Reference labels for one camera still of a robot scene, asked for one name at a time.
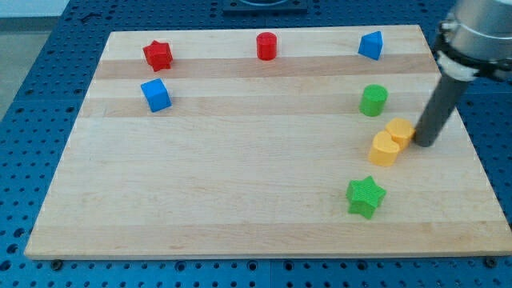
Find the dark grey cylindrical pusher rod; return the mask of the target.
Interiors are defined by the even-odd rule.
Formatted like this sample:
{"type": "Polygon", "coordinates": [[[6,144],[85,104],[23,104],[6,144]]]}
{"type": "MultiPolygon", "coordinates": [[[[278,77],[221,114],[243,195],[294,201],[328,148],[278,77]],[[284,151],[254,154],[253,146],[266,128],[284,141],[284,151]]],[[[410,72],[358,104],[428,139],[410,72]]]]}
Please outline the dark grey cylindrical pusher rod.
{"type": "Polygon", "coordinates": [[[415,127],[414,142],[418,146],[430,147],[436,142],[469,84],[442,72],[415,127]]]}

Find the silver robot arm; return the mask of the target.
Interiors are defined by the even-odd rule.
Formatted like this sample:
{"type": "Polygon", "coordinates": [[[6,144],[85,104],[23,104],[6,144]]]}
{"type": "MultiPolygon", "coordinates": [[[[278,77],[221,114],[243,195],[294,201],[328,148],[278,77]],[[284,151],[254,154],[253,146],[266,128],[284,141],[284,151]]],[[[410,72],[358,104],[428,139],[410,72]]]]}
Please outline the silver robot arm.
{"type": "Polygon", "coordinates": [[[442,76],[416,127],[414,142],[430,147],[477,78],[511,78],[511,1],[462,0],[438,24],[432,47],[442,76]]]}

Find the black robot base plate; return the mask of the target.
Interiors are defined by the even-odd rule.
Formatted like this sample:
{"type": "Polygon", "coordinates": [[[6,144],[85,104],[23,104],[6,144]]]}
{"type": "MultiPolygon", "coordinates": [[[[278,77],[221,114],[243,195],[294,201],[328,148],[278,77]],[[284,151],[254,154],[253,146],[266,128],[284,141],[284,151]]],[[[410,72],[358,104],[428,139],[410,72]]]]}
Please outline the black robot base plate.
{"type": "Polygon", "coordinates": [[[307,0],[225,0],[222,2],[224,14],[280,13],[308,11],[307,0]]]}

